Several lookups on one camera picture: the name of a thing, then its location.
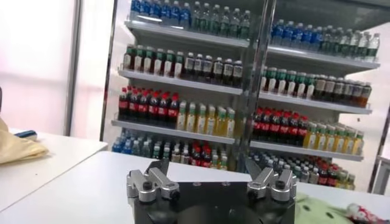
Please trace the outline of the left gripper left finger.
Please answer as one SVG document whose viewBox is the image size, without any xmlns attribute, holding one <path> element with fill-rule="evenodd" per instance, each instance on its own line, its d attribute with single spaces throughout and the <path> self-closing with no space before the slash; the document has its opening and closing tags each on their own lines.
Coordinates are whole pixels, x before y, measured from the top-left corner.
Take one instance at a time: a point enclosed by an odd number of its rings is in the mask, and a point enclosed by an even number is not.
<svg viewBox="0 0 390 224">
<path fill-rule="evenodd" d="M 162 199 L 177 201 L 180 198 L 180 186 L 167 177 L 169 160 L 161 159 L 150 163 L 144 173 L 131 170 L 126 177 L 128 198 L 137 198 L 142 203 L 152 203 L 160 193 Z"/>
</svg>

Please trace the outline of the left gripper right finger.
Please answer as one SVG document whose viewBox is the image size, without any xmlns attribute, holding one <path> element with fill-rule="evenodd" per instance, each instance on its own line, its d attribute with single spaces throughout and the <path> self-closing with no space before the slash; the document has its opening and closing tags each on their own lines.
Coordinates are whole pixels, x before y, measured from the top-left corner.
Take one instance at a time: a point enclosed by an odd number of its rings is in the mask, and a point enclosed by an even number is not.
<svg viewBox="0 0 390 224">
<path fill-rule="evenodd" d="M 283 169 L 278 174 L 271 167 L 261 169 L 249 158 L 245 159 L 245 167 L 252 178 L 247 183 L 247 196 L 250 201 L 258 201 L 267 196 L 280 203 L 296 199 L 297 177 L 292 170 Z"/>
</svg>

